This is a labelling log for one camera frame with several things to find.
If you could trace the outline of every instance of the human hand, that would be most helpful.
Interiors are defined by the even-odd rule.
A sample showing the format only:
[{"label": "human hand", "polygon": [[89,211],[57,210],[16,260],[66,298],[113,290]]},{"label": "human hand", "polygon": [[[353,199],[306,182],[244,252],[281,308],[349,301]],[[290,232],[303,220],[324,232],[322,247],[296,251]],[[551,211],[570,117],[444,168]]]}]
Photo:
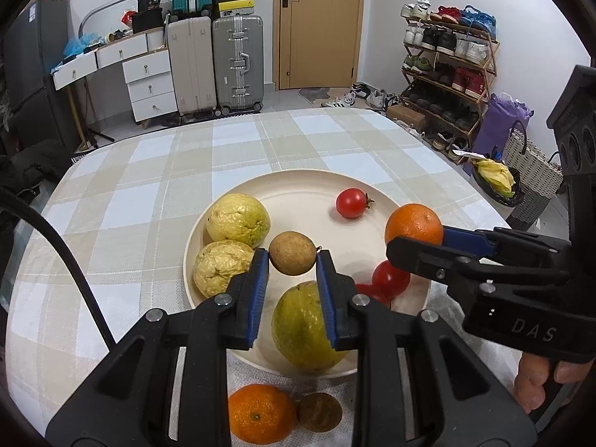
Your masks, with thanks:
[{"label": "human hand", "polygon": [[[582,381],[592,368],[592,363],[594,360],[582,365],[561,361],[555,369],[554,380],[563,384]],[[547,381],[548,375],[549,362],[547,358],[530,353],[521,355],[514,396],[526,413],[530,413],[544,403],[543,385]]]}]

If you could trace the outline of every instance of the checkered tablecloth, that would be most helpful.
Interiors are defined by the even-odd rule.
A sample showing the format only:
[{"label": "checkered tablecloth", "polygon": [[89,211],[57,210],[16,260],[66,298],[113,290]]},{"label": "checkered tablecloth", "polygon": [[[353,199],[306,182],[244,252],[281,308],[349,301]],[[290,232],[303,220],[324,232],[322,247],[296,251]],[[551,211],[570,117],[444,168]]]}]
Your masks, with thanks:
[{"label": "checkered tablecloth", "polygon": [[[65,175],[43,215],[71,248],[116,340],[151,307],[190,307],[183,252],[201,212],[239,183],[271,171],[331,170],[419,202],[445,225],[506,226],[449,164],[390,120],[342,108],[272,112],[198,123],[127,139],[94,151]],[[461,309],[433,283],[429,306],[466,339],[508,387],[519,353],[467,336]],[[66,267],[34,232],[14,286],[7,332],[8,386],[40,431],[107,349]],[[256,381],[294,395],[324,390],[345,418],[326,436],[298,429],[286,445],[346,445],[353,378],[297,384],[228,357],[234,390]]]}]

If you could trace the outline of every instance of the orange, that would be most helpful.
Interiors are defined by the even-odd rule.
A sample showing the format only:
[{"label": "orange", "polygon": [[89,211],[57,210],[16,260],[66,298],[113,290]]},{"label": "orange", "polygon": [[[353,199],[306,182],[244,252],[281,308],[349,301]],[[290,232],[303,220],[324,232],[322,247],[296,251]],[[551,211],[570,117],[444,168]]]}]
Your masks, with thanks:
[{"label": "orange", "polygon": [[408,203],[391,213],[385,225],[385,243],[410,237],[434,245],[443,243],[443,225],[437,214],[420,203]]},{"label": "orange", "polygon": [[228,398],[229,429],[244,442],[266,445],[285,439],[296,426],[292,399],[272,385],[246,385]]}]

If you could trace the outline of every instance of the silver suitcase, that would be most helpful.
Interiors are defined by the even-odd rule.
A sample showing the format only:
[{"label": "silver suitcase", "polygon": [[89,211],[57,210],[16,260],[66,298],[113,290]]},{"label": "silver suitcase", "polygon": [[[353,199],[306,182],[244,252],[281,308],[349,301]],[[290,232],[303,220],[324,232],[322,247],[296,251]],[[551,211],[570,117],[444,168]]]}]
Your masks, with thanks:
[{"label": "silver suitcase", "polygon": [[202,16],[170,23],[168,46],[178,111],[215,109],[211,19]]},{"label": "silver suitcase", "polygon": [[263,20],[234,15],[213,22],[213,62],[222,114],[263,106]]}]

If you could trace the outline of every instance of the red tomato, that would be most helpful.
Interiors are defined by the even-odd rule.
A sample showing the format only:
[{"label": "red tomato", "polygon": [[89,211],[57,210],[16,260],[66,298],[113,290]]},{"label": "red tomato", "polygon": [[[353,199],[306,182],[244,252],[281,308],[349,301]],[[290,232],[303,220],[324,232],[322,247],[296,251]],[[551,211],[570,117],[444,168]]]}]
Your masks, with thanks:
[{"label": "red tomato", "polygon": [[391,308],[391,301],[378,289],[378,287],[375,287],[371,284],[357,284],[356,290],[358,291],[358,294],[366,294],[368,297],[372,297],[381,304]]},{"label": "red tomato", "polygon": [[339,215],[345,219],[357,219],[362,216],[364,210],[370,208],[374,200],[358,188],[348,188],[341,192],[336,199],[336,209]]},{"label": "red tomato", "polygon": [[393,267],[388,260],[384,260],[372,274],[372,284],[389,299],[394,299],[409,286],[410,274]]}]

